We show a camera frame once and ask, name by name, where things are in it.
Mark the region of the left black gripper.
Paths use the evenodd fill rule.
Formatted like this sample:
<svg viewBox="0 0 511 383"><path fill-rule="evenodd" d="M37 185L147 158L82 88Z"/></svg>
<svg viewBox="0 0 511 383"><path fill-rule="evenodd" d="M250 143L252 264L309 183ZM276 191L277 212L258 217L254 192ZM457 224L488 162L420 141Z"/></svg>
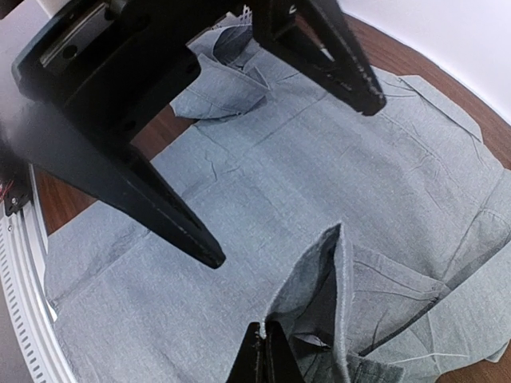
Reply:
<svg viewBox="0 0 511 383"><path fill-rule="evenodd" d="M15 130L60 120L106 132L143 128L188 99L209 118L236 116L263 100L259 70L224 64L214 23L232 1L72 1L14 61L25 103Z"/></svg>

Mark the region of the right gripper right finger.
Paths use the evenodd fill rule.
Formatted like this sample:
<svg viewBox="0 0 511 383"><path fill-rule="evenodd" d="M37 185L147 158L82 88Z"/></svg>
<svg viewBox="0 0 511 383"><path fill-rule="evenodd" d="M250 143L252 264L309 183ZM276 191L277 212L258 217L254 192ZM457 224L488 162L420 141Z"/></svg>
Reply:
<svg viewBox="0 0 511 383"><path fill-rule="evenodd" d="M265 323L265 377L271 383L304 383L282 326Z"/></svg>

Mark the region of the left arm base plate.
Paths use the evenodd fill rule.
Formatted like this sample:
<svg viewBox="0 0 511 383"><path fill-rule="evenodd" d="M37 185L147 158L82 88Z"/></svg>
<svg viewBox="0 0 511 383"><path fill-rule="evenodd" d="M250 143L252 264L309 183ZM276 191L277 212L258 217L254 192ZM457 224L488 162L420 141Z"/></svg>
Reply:
<svg viewBox="0 0 511 383"><path fill-rule="evenodd" d="M1 202L5 215L17 214L32 199L29 165L17 160L1 162Z"/></svg>

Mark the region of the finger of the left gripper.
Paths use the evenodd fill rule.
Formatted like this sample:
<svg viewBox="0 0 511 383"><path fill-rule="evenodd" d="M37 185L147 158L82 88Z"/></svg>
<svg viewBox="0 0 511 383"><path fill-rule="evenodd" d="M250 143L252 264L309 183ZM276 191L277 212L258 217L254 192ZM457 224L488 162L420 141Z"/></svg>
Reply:
<svg viewBox="0 0 511 383"><path fill-rule="evenodd" d="M364 116L386 97L336 1L252 1L254 39Z"/></svg>
<svg viewBox="0 0 511 383"><path fill-rule="evenodd" d="M204 265L224 263L214 235L131 144L80 129L40 102L3 117L1 139L16 156L122 211Z"/></svg>

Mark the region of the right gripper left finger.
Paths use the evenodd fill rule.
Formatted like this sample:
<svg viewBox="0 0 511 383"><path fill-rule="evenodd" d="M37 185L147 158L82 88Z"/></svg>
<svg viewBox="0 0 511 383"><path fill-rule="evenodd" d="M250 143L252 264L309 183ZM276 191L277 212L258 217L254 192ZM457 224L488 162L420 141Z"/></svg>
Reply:
<svg viewBox="0 0 511 383"><path fill-rule="evenodd" d="M261 325L258 322L251 322L248 325L227 383L265 382L266 345L260 330Z"/></svg>

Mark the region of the grey long sleeve shirt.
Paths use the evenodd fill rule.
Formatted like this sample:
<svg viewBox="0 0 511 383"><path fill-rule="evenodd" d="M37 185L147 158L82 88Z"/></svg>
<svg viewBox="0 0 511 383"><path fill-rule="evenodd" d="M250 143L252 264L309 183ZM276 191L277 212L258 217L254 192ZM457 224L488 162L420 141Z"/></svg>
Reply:
<svg viewBox="0 0 511 383"><path fill-rule="evenodd" d="M250 322L307 382L433 382L510 340L510 173L418 76L361 116L253 39L191 44L193 123L153 166L214 234L216 270L95 203L49 239L46 297L79 382L224 382Z"/></svg>

